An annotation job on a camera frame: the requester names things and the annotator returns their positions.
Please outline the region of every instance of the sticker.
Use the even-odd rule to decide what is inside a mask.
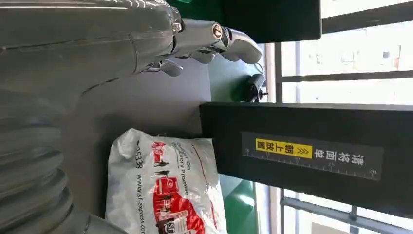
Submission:
[[[295,144],[291,142],[257,138],[255,139],[255,150],[309,159],[313,158],[313,146]]]
[[[379,181],[384,149],[271,134],[242,132],[244,156]]]

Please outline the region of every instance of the green panel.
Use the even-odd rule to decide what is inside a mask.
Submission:
[[[243,180],[225,199],[228,234],[255,234],[255,201],[252,182]]]
[[[191,3],[167,0],[167,2],[178,8],[183,18],[223,22],[221,0],[192,0]]]

